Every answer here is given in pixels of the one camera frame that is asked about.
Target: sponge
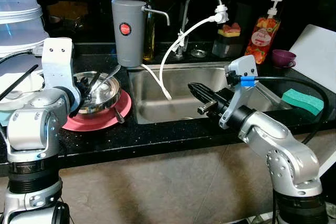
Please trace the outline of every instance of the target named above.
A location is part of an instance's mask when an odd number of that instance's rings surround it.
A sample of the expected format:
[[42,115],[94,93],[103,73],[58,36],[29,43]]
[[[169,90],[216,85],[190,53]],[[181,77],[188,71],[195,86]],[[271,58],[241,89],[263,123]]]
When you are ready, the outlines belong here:
[[291,105],[308,110],[313,115],[320,113],[324,105],[322,100],[312,97],[311,95],[302,94],[294,89],[290,89],[283,93],[281,99]]
[[222,29],[219,29],[218,34],[224,37],[238,37],[240,35],[240,32],[239,31],[228,32],[228,31],[223,31]]

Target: metal bowl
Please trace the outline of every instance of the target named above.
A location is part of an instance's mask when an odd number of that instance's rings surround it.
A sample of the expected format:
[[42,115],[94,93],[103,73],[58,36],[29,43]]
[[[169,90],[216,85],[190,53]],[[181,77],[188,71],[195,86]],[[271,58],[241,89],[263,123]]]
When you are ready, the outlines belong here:
[[[83,77],[87,77],[88,81],[93,79],[96,72],[82,72],[74,74],[78,80]],[[107,73],[101,73],[96,83],[93,85],[92,90],[99,85],[106,77]],[[119,100],[121,94],[121,86],[119,81],[111,77],[104,84],[102,84],[93,94],[91,94],[91,99],[85,100],[82,107],[79,109],[79,114],[93,114],[98,113],[104,109],[113,107]]]

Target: faucet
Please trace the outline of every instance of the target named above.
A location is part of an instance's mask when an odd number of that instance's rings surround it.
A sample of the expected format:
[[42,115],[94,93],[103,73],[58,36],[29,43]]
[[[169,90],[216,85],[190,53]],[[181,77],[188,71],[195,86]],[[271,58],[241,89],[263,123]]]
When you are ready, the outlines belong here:
[[142,9],[143,12],[150,12],[150,13],[157,13],[157,14],[164,15],[166,17],[166,20],[167,20],[167,26],[170,26],[170,19],[169,19],[168,13],[162,12],[160,10],[148,9],[148,8],[145,8],[145,6],[142,6],[141,9]]
[[[218,1],[218,7],[221,7],[220,11],[226,11],[227,8],[223,5],[222,0],[217,0],[217,1]],[[182,33],[184,33],[184,30],[185,30],[185,24],[186,24],[186,20],[187,20],[187,12],[188,12],[189,2],[190,2],[190,0],[186,0],[185,1],[185,7],[184,7],[184,12],[183,12],[183,20],[182,20],[182,28],[180,30],[179,35],[182,34]],[[221,20],[220,22],[218,22],[218,24],[219,23],[224,23],[227,20],[228,20],[228,18],[226,17],[223,20]],[[176,51],[176,54],[175,54],[176,58],[181,58],[183,52],[186,51],[186,49],[187,49],[187,43],[186,43],[186,45],[184,45],[184,40],[182,40],[182,43],[179,45],[179,47],[178,47],[178,49]]]

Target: white hose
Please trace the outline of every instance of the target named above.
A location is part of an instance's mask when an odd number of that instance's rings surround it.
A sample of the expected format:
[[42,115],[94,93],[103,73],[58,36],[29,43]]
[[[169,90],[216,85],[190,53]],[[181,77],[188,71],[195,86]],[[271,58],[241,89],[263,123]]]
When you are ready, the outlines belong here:
[[158,85],[161,87],[164,96],[165,96],[168,100],[171,100],[171,99],[172,99],[171,95],[169,94],[169,92],[167,91],[167,89],[166,89],[165,87],[162,87],[162,86],[161,86],[161,82],[160,82],[159,79],[156,77],[156,75],[154,74],[154,72],[152,71],[152,69],[150,69],[149,67],[147,67],[145,64],[141,64],[140,66],[143,67],[144,69],[146,69],[146,70],[152,75],[152,77],[154,78],[154,80],[155,80],[155,81],[158,83]]
[[179,37],[171,46],[170,48],[167,50],[166,54],[164,55],[162,61],[161,61],[161,65],[160,65],[160,73],[159,73],[159,77],[160,77],[160,87],[162,89],[162,92],[165,94],[166,98],[168,100],[171,100],[172,97],[171,95],[169,94],[169,92],[167,91],[167,89],[164,87],[164,84],[163,84],[163,66],[166,62],[166,59],[168,58],[168,55],[170,54],[170,52],[173,50],[173,48],[178,44],[180,43],[180,41],[182,39],[184,39],[185,36],[187,36],[189,33],[191,33],[194,29],[196,29],[198,26],[204,24],[204,23],[207,23],[207,22],[213,22],[214,21],[214,18],[215,16],[210,16],[209,18],[206,18],[204,20],[201,20],[200,22],[198,22],[197,24],[193,25],[191,28],[189,28],[181,37]]
[[169,92],[167,91],[167,89],[164,87],[164,84],[163,84],[163,77],[162,77],[162,74],[163,74],[163,66],[166,62],[166,59],[168,58],[168,55],[170,54],[170,52],[173,50],[173,48],[178,44],[180,43],[180,41],[182,39],[184,39],[185,36],[187,36],[189,33],[191,33],[194,29],[196,29],[198,26],[206,23],[206,22],[213,22],[215,21],[215,16],[210,16],[209,18],[206,18],[204,20],[201,20],[200,22],[198,22],[197,24],[193,25],[191,28],[189,28],[185,33],[183,33],[183,35],[181,35],[171,46],[170,48],[167,50],[167,52],[165,53],[162,61],[161,61],[161,65],[160,65],[160,73],[159,73],[159,76],[160,76],[160,79],[158,79],[156,77],[156,75],[154,74],[154,72],[149,68],[147,67],[145,64],[141,64],[140,66],[143,67],[144,69],[146,69],[152,76],[153,78],[155,79],[155,81],[158,83],[158,85],[161,87],[162,89],[162,92],[164,94],[164,96],[168,99],[168,100],[171,100],[172,97],[171,95],[169,94]]

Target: black countertop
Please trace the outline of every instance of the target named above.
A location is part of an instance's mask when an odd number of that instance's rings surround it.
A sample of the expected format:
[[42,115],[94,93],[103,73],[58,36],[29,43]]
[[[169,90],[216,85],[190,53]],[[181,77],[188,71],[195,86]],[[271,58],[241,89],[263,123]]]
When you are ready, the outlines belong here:
[[[162,52],[169,45],[161,45],[161,50],[158,50],[159,56],[150,63],[160,63]],[[108,73],[117,64],[116,55],[111,54],[114,52],[113,44],[76,45],[74,72],[96,70]],[[221,61],[221,59],[209,55],[203,59],[189,56],[183,60],[184,63],[200,61]],[[275,69],[269,62],[258,66],[258,74],[308,79],[293,69]],[[120,81],[123,90],[131,94],[127,69],[121,68],[115,77]],[[263,84],[280,97],[289,88],[319,97],[315,91],[295,83],[263,82]],[[330,116],[324,122],[322,130],[335,128],[336,104],[335,94],[327,89],[323,90],[330,100]],[[289,127],[293,134],[310,132],[319,118],[301,108],[266,113]],[[236,132],[231,129],[222,130],[218,122],[208,118],[140,125],[136,123],[132,110],[125,117],[124,124],[116,124],[94,132],[72,132],[61,129],[59,137],[65,143],[67,152],[64,156],[64,150],[60,150],[60,168],[241,142]],[[6,149],[1,141],[0,176],[6,175]]]

